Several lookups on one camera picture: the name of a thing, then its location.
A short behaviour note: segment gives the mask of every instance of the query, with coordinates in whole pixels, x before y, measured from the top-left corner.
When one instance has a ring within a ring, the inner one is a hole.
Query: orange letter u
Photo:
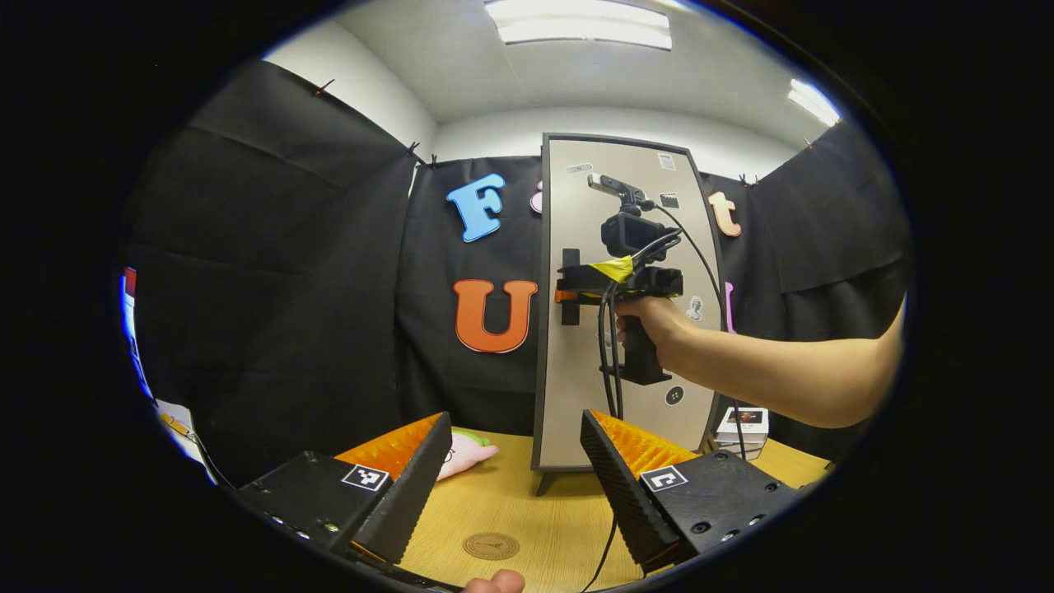
[[[477,353],[511,353],[527,340],[530,323],[530,298],[538,292],[533,281],[513,279],[505,282],[509,295],[509,329],[504,334],[491,334],[483,327],[487,295],[494,284],[485,279],[461,279],[454,282],[457,293],[457,339]]]

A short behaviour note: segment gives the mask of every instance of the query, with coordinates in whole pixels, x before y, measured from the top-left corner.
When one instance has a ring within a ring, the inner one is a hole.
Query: ceiling light
[[[841,116],[835,111],[831,101],[812,84],[790,79],[790,93],[787,94],[787,98],[815,115],[817,119],[825,123],[828,127],[838,123],[841,119]]]
[[[505,43],[588,39],[672,48],[666,15],[629,4],[609,0],[495,0],[484,6]]]

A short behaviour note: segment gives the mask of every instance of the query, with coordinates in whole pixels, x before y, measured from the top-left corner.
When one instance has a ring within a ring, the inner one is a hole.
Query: blue letter f
[[[491,173],[447,194],[447,201],[453,201],[457,204],[457,212],[461,213],[462,221],[465,222],[465,232],[462,234],[465,242],[471,242],[481,236],[488,235],[502,225],[501,220],[495,220],[487,215],[487,210],[495,214],[502,211],[502,198],[494,190],[504,186],[505,179],[497,173]]]

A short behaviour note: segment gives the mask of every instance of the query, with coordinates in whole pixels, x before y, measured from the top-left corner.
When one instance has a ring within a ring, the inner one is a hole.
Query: foam letter
[[[465,242],[488,235],[502,225],[501,220],[487,215],[487,210],[495,214],[502,211],[502,198],[494,190],[504,186],[505,179],[497,173],[491,173],[447,194],[447,201],[457,204],[457,212],[465,222],[465,232],[462,234]]]
[[[730,281],[725,282],[725,324],[728,327],[728,334],[736,334],[731,327],[731,291],[735,286]]]
[[[730,199],[725,199],[724,192],[717,192],[706,198],[714,206],[714,217],[718,219],[718,228],[728,236],[739,236],[743,229],[731,219],[731,212],[736,209],[736,203]]]
[[[530,324],[530,299],[538,292],[533,281],[513,279],[505,282],[509,295],[509,328],[504,334],[491,334],[483,327],[487,295],[494,284],[485,279],[461,279],[454,282],[457,293],[457,339],[477,353],[504,354],[519,349],[527,340]]]

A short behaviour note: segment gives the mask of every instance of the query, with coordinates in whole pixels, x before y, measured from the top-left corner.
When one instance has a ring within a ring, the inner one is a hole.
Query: fisheye lens view
[[[647,587],[762,537],[871,428],[914,281],[809,72],[687,0],[350,3],[142,170],[141,396],[231,513],[393,588]]]

